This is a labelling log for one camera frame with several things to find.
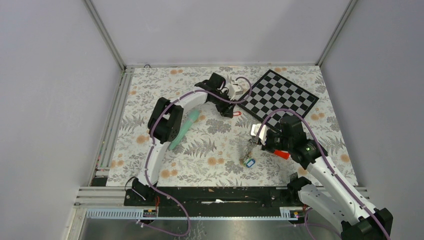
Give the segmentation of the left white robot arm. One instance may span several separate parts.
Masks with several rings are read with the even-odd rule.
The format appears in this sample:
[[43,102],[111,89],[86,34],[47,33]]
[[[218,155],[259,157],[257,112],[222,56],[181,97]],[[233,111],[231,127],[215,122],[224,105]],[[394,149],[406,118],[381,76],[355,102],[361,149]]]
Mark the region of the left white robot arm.
[[193,108],[205,103],[213,103],[222,117],[232,118],[234,115],[234,103],[223,91],[226,80],[223,76],[213,73],[209,79],[198,82],[193,90],[181,97],[170,100],[161,97],[148,121],[150,135],[149,150],[141,171],[131,184],[132,194],[144,206],[152,204],[155,200],[155,186],[159,179],[160,164],[165,153],[181,132],[183,116]]

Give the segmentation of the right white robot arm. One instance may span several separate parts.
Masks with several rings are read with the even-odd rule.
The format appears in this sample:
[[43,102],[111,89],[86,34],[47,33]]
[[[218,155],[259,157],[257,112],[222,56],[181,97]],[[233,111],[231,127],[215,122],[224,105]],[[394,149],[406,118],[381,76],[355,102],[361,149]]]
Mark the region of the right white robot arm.
[[391,212],[377,208],[349,183],[317,138],[307,137],[304,129],[310,132],[311,128],[306,121],[297,114],[287,115],[281,118],[280,126],[276,132],[265,122],[252,125],[252,142],[273,154],[288,153],[328,192],[325,195],[306,177],[298,177],[287,185],[287,201],[293,206],[303,203],[319,213],[343,240],[389,240]]

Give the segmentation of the metal key holder plate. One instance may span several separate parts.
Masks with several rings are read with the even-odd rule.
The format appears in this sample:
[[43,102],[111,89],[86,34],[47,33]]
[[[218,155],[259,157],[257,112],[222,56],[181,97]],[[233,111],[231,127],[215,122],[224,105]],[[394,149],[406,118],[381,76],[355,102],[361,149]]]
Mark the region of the metal key holder plate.
[[244,166],[244,161],[246,159],[252,158],[252,150],[254,148],[254,145],[250,144],[250,140],[247,142],[245,149],[243,150],[242,157],[240,158],[240,163]]

